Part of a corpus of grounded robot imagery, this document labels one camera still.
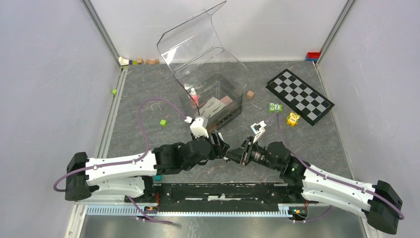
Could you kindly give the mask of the pink compact case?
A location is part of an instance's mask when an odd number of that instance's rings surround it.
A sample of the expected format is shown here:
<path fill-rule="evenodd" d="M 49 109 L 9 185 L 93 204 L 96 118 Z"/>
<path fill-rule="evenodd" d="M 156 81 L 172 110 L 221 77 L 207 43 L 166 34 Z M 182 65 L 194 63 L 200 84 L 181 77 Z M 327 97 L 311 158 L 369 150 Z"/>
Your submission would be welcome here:
<path fill-rule="evenodd" d="M 228 106 L 229 104 L 233 102 L 233 100 L 229 96 L 223 97 L 222 99 L 220 99 L 220 101 L 224 103 L 226 106 Z"/>

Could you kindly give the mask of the clear acrylic drawer organizer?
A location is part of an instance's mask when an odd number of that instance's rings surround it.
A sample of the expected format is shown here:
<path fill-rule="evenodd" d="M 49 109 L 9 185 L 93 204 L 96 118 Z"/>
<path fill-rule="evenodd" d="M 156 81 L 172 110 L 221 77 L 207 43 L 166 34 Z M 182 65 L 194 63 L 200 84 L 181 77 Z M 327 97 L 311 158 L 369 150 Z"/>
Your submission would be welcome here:
<path fill-rule="evenodd" d="M 233 102 L 208 119 L 207 130 L 219 130 L 242 111 L 245 87 L 240 81 L 246 66 L 221 43 L 212 17 L 226 2 L 202 10 L 164 32 L 157 50 L 180 86 L 179 101 L 185 113 L 201 116 L 200 109 L 211 98 L 229 96 Z M 191 88 L 195 88 L 199 106 L 192 108 Z"/>

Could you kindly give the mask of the pink spray bottle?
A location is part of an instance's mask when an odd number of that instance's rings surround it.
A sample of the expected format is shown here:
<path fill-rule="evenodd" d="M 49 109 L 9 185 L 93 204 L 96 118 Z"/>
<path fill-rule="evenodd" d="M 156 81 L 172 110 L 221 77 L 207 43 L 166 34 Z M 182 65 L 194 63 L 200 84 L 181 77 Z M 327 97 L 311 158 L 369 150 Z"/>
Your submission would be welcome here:
<path fill-rule="evenodd" d="M 197 91 L 193 87 L 190 90 L 190 96 L 192 98 L 192 101 L 191 101 L 192 108 L 198 107 L 199 106 L 199 98 L 198 98 Z"/>

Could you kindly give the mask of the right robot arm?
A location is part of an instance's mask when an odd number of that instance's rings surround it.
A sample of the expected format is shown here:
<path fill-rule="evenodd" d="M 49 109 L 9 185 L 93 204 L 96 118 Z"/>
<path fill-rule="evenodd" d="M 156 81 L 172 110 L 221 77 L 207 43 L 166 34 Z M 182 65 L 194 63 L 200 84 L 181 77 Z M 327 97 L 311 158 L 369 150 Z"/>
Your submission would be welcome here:
<path fill-rule="evenodd" d="M 282 142 L 261 147 L 246 140 L 228 151 L 225 158 L 243 166 L 255 162 L 279 172 L 288 185 L 286 196 L 292 202 L 304 199 L 346 210 L 390 235 L 396 234 L 403 219 L 403 201 L 389 183 L 378 180 L 372 184 L 326 172 L 294 156 Z"/>

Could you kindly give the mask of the eyebrow stencil card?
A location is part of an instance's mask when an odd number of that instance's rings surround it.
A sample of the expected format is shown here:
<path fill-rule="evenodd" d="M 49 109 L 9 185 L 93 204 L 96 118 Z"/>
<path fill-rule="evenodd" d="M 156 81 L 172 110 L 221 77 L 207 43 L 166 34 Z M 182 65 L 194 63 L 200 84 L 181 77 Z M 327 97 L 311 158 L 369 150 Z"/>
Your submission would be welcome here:
<path fill-rule="evenodd" d="M 220 112 L 225 107 L 225 104 L 215 98 L 211 97 L 200 109 L 201 116 L 210 119 L 211 117 L 215 116 L 218 112 Z"/>

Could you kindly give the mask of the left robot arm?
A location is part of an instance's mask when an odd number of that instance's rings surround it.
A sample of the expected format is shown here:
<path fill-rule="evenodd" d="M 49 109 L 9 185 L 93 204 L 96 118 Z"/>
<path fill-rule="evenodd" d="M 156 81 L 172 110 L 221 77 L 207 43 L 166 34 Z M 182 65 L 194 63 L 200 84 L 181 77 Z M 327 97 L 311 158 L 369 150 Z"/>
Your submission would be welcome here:
<path fill-rule="evenodd" d="M 97 159 L 78 152 L 66 167 L 64 198 L 81 201 L 92 195 L 122 195 L 150 202 L 156 195 L 153 176 L 176 175 L 223 159 L 229 148 L 220 133 L 212 132 L 209 138 L 165 144 L 131 156 Z"/>

